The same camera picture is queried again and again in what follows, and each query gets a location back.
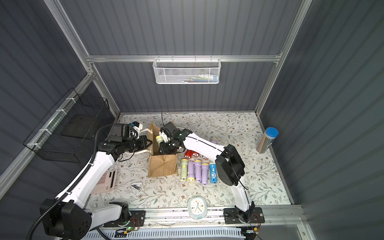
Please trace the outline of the blue flashlight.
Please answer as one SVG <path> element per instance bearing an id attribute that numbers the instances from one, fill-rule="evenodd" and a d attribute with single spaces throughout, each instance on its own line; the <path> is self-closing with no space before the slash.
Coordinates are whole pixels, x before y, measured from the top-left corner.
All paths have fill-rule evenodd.
<path id="1" fill-rule="evenodd" d="M 211 183 L 212 184 L 216 184 L 217 183 L 217 168 L 216 168 L 216 164 L 210 163 L 209 167 L 210 167 L 210 180 L 211 180 Z"/>

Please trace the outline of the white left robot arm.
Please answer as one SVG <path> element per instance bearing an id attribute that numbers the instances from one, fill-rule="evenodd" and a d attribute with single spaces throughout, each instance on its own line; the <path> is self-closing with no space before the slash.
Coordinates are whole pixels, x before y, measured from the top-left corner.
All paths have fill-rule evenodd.
<path id="1" fill-rule="evenodd" d="M 104 173 L 125 153 L 142 153 L 152 141 L 138 122 L 110 124 L 107 138 L 94 143 L 92 157 L 74 180 L 54 199 L 46 199 L 40 206 L 41 216 L 33 223 L 26 238 L 32 239 L 40 223 L 49 236 L 66 240 L 80 240 L 89 231 L 105 223 L 117 221 L 123 225 L 132 219 L 128 204 L 111 202 L 106 207 L 86 211 L 86 201 Z"/>

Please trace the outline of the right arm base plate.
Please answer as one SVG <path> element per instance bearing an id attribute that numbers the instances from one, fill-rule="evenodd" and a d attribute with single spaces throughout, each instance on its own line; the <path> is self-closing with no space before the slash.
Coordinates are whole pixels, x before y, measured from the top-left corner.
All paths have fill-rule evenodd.
<path id="1" fill-rule="evenodd" d="M 224 219 L 227 225 L 233 224 L 254 224 L 265 223 L 264 213 L 261 208 L 250 208 L 247 212 L 240 211 L 237 208 L 225 208 Z"/>

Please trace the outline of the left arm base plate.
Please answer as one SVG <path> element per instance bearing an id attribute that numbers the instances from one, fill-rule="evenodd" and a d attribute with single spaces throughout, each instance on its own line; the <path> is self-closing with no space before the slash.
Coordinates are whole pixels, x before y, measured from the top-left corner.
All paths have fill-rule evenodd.
<path id="1" fill-rule="evenodd" d="M 118 220 L 108 222 L 103 225 L 104 228 L 139 228 L 144 225 L 146 218 L 146 211 L 130 211 L 128 217 L 120 218 Z"/>

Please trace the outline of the brown burlap tote bag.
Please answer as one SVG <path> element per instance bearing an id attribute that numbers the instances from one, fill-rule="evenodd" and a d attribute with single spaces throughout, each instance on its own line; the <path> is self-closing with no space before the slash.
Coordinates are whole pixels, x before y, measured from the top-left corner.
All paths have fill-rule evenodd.
<path id="1" fill-rule="evenodd" d="M 149 154 L 148 177 L 166 177 L 176 175 L 178 173 L 178 156 L 177 154 L 162 155 L 160 153 L 159 143 L 156 137 L 160 133 L 160 128 L 151 123 L 147 129 L 147 139 L 153 141 L 153 144 L 146 150 L 139 151 L 139 155 Z"/>

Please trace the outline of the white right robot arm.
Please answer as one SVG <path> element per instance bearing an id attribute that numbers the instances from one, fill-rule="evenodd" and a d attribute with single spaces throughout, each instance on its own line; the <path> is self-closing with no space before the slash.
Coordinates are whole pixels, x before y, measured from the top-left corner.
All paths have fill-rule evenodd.
<path id="1" fill-rule="evenodd" d="M 235 208 L 239 215 L 248 215 L 255 204 L 250 199 L 245 187 L 245 163 L 233 145 L 221 146 L 205 140 L 191 130 L 180 130 L 169 122 L 160 129 L 159 135 L 164 142 L 160 143 L 163 155 L 176 153 L 179 148 L 197 152 L 216 165 L 217 176 L 231 188 L 235 198 Z"/>

